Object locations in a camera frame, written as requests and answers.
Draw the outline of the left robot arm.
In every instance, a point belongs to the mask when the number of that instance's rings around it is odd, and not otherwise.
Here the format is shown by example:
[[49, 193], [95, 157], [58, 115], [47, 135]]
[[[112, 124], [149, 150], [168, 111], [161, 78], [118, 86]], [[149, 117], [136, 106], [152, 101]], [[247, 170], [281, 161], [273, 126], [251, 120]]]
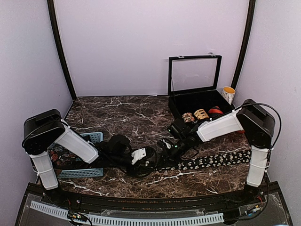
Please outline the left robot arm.
[[117, 167], [134, 178], [148, 176], [158, 164], [154, 148], [133, 149], [130, 140], [121, 134], [112, 136], [108, 141], [96, 142], [91, 135], [82, 136], [72, 129], [57, 109], [25, 120], [22, 148], [31, 158], [45, 195], [56, 205], [63, 205], [67, 197], [53, 168], [53, 150], [62, 149], [63, 153], [70, 153], [94, 168]]

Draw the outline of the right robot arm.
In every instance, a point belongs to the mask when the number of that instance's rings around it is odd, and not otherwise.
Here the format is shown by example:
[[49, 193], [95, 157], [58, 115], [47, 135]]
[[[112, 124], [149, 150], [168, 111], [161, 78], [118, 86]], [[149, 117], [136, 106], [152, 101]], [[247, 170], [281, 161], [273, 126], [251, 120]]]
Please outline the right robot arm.
[[[208, 112], [210, 117], [200, 119], [192, 126], [182, 119], [176, 119], [168, 127], [168, 131], [178, 141], [175, 144], [168, 139], [158, 141], [164, 164], [159, 169], [198, 169], [247, 162], [249, 172], [238, 202], [252, 203], [258, 197], [259, 187], [269, 167], [271, 151], [278, 140], [273, 136], [275, 118], [264, 109], [265, 106], [266, 104], [247, 99], [241, 106], [227, 113], [211, 109]], [[182, 156], [191, 148], [237, 131], [244, 132], [251, 148], [249, 151], [232, 151], [182, 160]], [[169, 167], [166, 166], [167, 161], [171, 161]]]

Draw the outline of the black white patterned tie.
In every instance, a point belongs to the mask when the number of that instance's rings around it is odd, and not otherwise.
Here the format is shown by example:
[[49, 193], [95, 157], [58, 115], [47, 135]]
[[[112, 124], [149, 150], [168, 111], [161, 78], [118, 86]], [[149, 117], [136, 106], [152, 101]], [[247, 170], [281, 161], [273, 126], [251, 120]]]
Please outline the black white patterned tie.
[[157, 164], [157, 171], [195, 170], [209, 167], [220, 167], [248, 163], [251, 160], [251, 154], [251, 150], [242, 150], [183, 160], [183, 162], [180, 163], [166, 160]]

